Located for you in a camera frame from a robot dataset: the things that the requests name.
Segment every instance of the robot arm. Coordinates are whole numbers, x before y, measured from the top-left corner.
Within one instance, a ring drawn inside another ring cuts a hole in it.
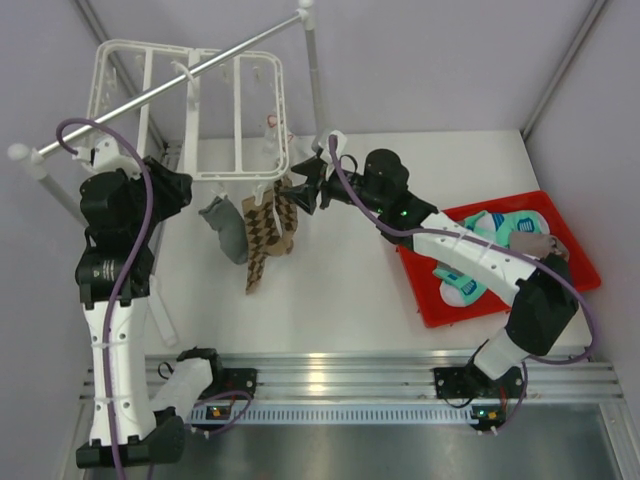
[[[525,260],[491,249],[486,240],[409,192],[409,172],[394,152],[372,151],[364,173],[344,171],[344,181],[327,166],[322,153],[319,150],[315,157],[292,168],[306,177],[304,184],[286,192],[300,208],[313,214],[318,195],[321,209],[331,200],[353,204],[355,194],[361,208],[377,213],[378,221],[391,227],[379,226],[387,240],[469,274],[512,307],[507,325],[479,348],[465,368],[469,395],[482,396],[495,389],[514,365],[530,355],[550,351],[578,308],[577,301],[558,282]],[[408,236],[397,235],[409,230]],[[562,258],[549,255],[541,263],[571,282]]]
[[[143,334],[154,257],[148,241],[159,222],[191,202],[191,177],[171,172],[151,158],[146,158],[144,164],[153,185],[152,219],[115,303],[111,333],[106,340],[103,332],[109,296],[140,231],[145,187],[143,179],[132,178],[135,169],[129,171],[121,166],[116,171],[104,169],[80,187],[80,209],[89,226],[76,282],[91,334],[95,379],[90,438],[76,451],[80,468],[115,464],[112,430],[124,467],[177,462],[184,450],[183,419],[199,398],[221,390],[224,369],[216,351],[196,348],[177,358],[169,381],[153,400],[149,399]],[[105,369],[106,347],[109,361]],[[111,379],[110,398],[106,394],[105,371]]]

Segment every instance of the white wall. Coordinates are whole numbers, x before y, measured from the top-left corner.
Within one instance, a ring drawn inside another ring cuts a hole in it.
[[[54,139],[84,116],[95,47],[67,0],[8,2],[0,16],[0,150]],[[81,172],[68,156],[47,166],[69,191]],[[82,229],[22,170],[0,159],[0,476],[53,478],[63,455],[88,333],[73,274]]]
[[[536,174],[598,268],[590,295],[640,425],[640,3],[607,13],[528,142]]]
[[[297,0],[93,3],[112,38],[206,48],[231,46],[297,8]],[[591,1],[316,3],[333,124],[362,133],[522,127]],[[283,60],[292,130],[312,133],[301,28],[259,48]],[[169,105],[158,115],[170,137],[181,135],[175,117]]]

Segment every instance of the black mount bracket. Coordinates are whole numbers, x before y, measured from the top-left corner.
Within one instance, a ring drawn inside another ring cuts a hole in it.
[[[200,395],[200,400],[232,390],[241,390],[251,395],[256,393],[258,370],[255,368],[225,368],[215,348],[192,348],[178,356],[178,362],[190,358],[202,358],[211,363],[213,382]]]
[[[469,366],[433,369],[436,396],[441,400],[519,398],[524,388],[522,373],[511,367],[497,380],[479,382]]]

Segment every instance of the metal floor panel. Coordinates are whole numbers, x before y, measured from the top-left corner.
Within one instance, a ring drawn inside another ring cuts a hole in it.
[[[146,478],[146,469],[129,474]],[[115,478],[100,472],[95,478]],[[497,437],[466,426],[242,426],[189,435],[154,480],[616,480],[597,406],[530,406]]]

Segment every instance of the gray sock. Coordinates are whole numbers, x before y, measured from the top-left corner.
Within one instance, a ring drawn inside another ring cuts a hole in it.
[[[236,265],[247,263],[249,244],[244,220],[233,203],[228,198],[216,197],[198,213],[218,232],[220,248],[229,260]]]

